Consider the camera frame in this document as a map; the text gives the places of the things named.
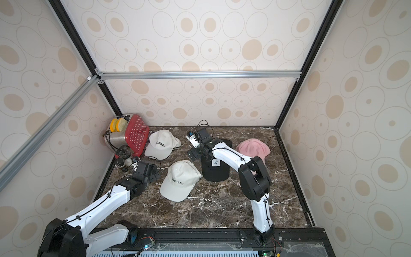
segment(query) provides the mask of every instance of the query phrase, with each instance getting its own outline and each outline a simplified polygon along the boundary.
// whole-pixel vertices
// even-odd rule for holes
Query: black frame rail
[[[72,23],[69,15],[67,14],[63,4],[60,0],[48,0],[50,2],[51,7],[53,8],[55,14],[60,19],[61,24],[63,25],[64,29],[66,29],[67,34],[69,35],[70,39],[72,40],[73,44],[77,48],[81,58],[83,59],[84,63],[87,65],[87,68],[90,70],[92,75],[97,75],[96,72],[96,64],[94,63],[91,55],[87,51],[86,46],[84,45],[83,41],[79,33],[77,32],[74,24]],[[101,91],[103,92],[104,96],[106,97],[107,101],[109,102],[111,108],[113,109],[116,116],[122,115],[120,108],[118,107],[116,101],[114,100],[113,95],[111,94],[109,88],[107,87],[106,83],[102,81],[102,83],[98,83]]]
[[[94,197],[93,202],[95,202],[96,200],[98,200],[100,197],[103,196],[104,188],[106,187],[107,182],[109,181],[109,178],[110,178],[110,176],[111,176],[111,173],[113,172],[113,169],[114,169],[114,166],[115,166],[115,163],[116,163],[116,162],[117,162],[117,159],[116,159],[115,157],[113,157],[113,159],[111,160],[111,163],[110,163],[110,165],[109,165],[109,167],[108,167],[108,169],[107,169],[107,172],[106,172],[106,174],[104,175],[104,178],[103,178],[103,180],[102,180],[102,183],[100,184],[100,187],[99,187],[99,189],[98,189],[98,191],[97,191],[97,194],[96,194],[96,196]]]
[[[96,228],[91,233],[101,231],[106,228]],[[241,248],[252,248],[257,251],[273,250],[274,244],[269,243],[260,246],[255,242],[254,231],[250,228],[238,229],[191,229],[191,228],[154,228],[154,229],[137,229],[139,237],[151,236],[156,243],[230,243]],[[275,239],[282,243],[283,248],[289,248],[289,243],[322,243],[328,257],[335,257],[331,243],[323,228],[306,228],[306,229],[275,229]],[[120,251],[139,251],[144,243],[137,243],[133,247],[126,244],[113,245],[112,249]]]
[[[302,213],[304,213],[304,217],[305,220],[307,221],[307,225],[308,227],[314,227],[314,219],[312,218],[311,212],[309,210],[307,201],[305,200],[304,194],[302,193],[301,187],[300,187],[300,183],[298,182],[296,173],[294,171],[293,165],[291,165],[291,161],[290,158],[287,154],[287,151],[284,147],[284,143],[280,137],[280,134],[278,132],[277,129],[274,128],[274,133],[275,133],[275,137],[277,138],[278,141],[278,145],[280,147],[281,153],[283,154],[284,157],[284,161],[287,165],[287,169],[288,172],[290,174],[291,177],[291,181],[293,182],[294,185],[294,189],[296,190],[297,196],[298,196],[298,200],[300,201],[301,204],[301,208],[302,208]]]
[[[317,56],[318,51],[321,48],[321,45],[332,25],[332,22],[334,21],[335,16],[338,13],[339,8],[341,7],[341,4],[344,0],[332,0],[330,7],[328,8],[328,11],[324,17],[324,20],[320,26],[320,29],[318,30],[317,36],[314,39],[313,44],[311,45],[311,49],[308,52],[307,58],[304,61],[304,64],[302,65],[301,68],[301,76],[300,78],[294,83],[294,86],[290,92],[290,95],[287,98],[287,101],[284,105],[283,110],[281,111],[281,114],[277,120],[277,123],[275,124],[275,127],[279,129],[281,127],[281,124],[284,122],[285,117],[287,116],[288,111],[291,108],[291,105],[294,102],[294,99],[297,96],[297,93],[304,82],[305,77],[308,74],[308,71],[311,68],[312,63],[314,62],[315,57]]]

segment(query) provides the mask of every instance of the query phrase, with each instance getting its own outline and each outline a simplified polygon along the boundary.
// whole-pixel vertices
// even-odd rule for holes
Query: robotic arm
[[[137,243],[137,232],[129,222],[108,229],[90,232],[115,209],[146,190],[148,184],[160,175],[157,166],[139,161],[131,176],[124,176],[112,189],[87,208],[68,217],[54,219],[44,232],[37,257],[89,257],[113,245],[126,242],[129,247]]]
[[[251,201],[256,240],[260,245],[264,245],[271,238],[274,225],[268,206],[271,179],[262,159],[258,156],[251,158],[242,155],[221,139],[211,138],[205,128],[197,132],[189,131],[187,139],[193,145],[188,151],[192,162],[201,156],[207,156],[210,160],[222,160],[238,172],[241,190]]]

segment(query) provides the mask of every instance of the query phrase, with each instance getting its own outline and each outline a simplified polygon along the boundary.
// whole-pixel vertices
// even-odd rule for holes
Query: pink baseball cap
[[[266,163],[264,158],[271,152],[266,144],[256,138],[247,139],[241,142],[236,147],[236,151],[250,157],[258,156],[263,159],[264,164]]]

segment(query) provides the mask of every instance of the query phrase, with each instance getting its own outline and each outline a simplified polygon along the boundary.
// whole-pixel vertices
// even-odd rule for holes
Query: beige circle pattern wall
[[[299,69],[303,51],[310,48],[330,4],[329,0],[73,2],[67,9],[100,70],[107,72]]]
[[[108,33],[97,20],[88,21],[96,35]],[[45,1],[0,1],[0,27],[1,167],[89,72]],[[50,221],[93,200],[112,156],[101,137],[112,116],[93,86],[1,191],[0,256],[32,256]]]
[[[409,254],[410,19],[407,0],[347,1],[281,128],[336,256]]]
[[[294,83],[294,78],[106,81],[123,113],[166,126],[197,125],[202,119],[210,125],[273,125]]]

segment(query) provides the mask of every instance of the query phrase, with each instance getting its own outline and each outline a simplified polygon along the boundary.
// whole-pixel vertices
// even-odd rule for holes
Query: marble tabletop
[[[230,176],[223,182],[209,182],[201,178],[190,195],[182,202],[173,202],[160,194],[161,184],[168,167],[176,161],[188,160],[191,148],[185,138],[193,127],[151,127],[150,132],[167,129],[180,139],[181,147],[174,149],[170,156],[161,161],[161,178],[148,185],[146,191],[119,207],[98,227],[110,227],[119,220],[128,220],[141,228],[251,228],[253,213],[250,200],[241,191],[237,172],[230,170]],[[229,139],[233,148],[246,139],[257,138],[271,150],[265,157],[268,173],[272,180],[269,206],[271,217],[278,228],[307,227],[296,191],[287,166],[278,146],[274,131],[265,127],[215,127],[214,136]],[[142,160],[155,163],[153,159]],[[201,172],[201,161],[194,165]],[[104,192],[124,174],[114,168]]]

